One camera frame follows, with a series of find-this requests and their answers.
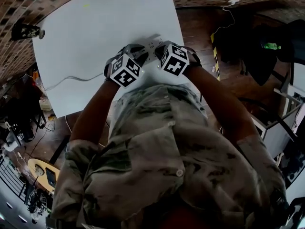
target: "glove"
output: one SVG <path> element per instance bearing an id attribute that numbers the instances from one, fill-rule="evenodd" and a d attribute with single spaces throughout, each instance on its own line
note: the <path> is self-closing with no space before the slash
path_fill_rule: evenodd
<path id="1" fill-rule="evenodd" d="M 160 61 L 161 61 L 162 57 L 164 56 L 164 53 L 166 52 L 166 49 L 167 49 L 169 44 L 172 44 L 172 45 L 174 45 L 178 48 L 185 48 L 187 50 L 187 55 L 189 57 L 189 62 L 190 62 L 190 64 L 187 66 L 187 68 L 202 67 L 201 60 L 199 59 L 199 57 L 196 54 L 194 49 L 192 49 L 190 47 L 179 46 L 176 43 L 171 42 L 171 41 L 166 41 L 155 49 L 155 55 L 157 56 L 157 58 Z"/>
<path id="2" fill-rule="evenodd" d="M 113 60 L 119 59 L 123 54 L 127 54 L 130 58 L 132 58 L 140 67 L 143 66 L 145 60 L 148 57 L 148 52 L 145 52 L 143 49 L 145 47 L 140 44 L 128 44 L 123 47 L 114 57 L 110 58 L 105 65 L 104 76 L 106 77 L 106 81 L 112 81 L 110 79 L 111 70 L 112 70 L 112 62 Z"/>

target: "railing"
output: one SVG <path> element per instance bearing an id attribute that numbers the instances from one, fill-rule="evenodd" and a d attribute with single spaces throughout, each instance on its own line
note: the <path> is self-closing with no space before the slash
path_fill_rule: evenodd
<path id="1" fill-rule="evenodd" d="M 2 156 L 0 156 L 0 178 L 22 202 L 25 201 L 25 183 L 19 179 L 11 164 L 4 163 Z"/>

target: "camouflage shirt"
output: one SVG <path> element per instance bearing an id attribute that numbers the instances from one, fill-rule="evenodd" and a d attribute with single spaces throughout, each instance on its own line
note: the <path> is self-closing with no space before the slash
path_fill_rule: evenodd
<path id="1" fill-rule="evenodd" d="M 77 227 L 156 228 L 182 205 L 214 226 L 250 228 L 272 213 L 270 195 L 285 195 L 285 186 L 260 136 L 237 144 L 209 126 L 183 85 L 127 93 L 104 149 L 68 144 L 51 217 Z"/>

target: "shirt button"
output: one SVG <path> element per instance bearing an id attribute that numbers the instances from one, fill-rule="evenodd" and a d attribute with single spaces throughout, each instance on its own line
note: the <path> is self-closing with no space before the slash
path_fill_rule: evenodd
<path id="1" fill-rule="evenodd" d="M 184 175 L 184 171 L 183 170 L 177 170 L 176 172 L 177 177 L 182 177 Z"/>
<path id="2" fill-rule="evenodd" d="M 176 124 L 175 121 L 170 121 L 169 123 L 167 123 L 168 126 L 174 126 Z"/>

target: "white tabletop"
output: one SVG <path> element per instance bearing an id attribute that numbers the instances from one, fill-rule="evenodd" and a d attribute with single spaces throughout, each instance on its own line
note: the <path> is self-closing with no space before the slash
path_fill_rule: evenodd
<path id="1" fill-rule="evenodd" d="M 147 43 L 148 37 L 183 45 L 183 38 L 173 0 L 72 0 L 45 18 L 40 25 L 45 37 L 33 39 L 33 46 L 42 83 L 49 88 L 67 76 L 92 78 L 103 72 L 106 61 L 123 46 Z M 143 78 L 128 88 L 121 88 L 118 100 L 125 92 L 151 82 L 182 84 L 184 76 L 176 78 L 157 69 L 152 60 L 143 69 Z M 65 80 L 47 91 L 57 117 L 83 110 L 104 82 L 103 75 L 89 81 Z"/>

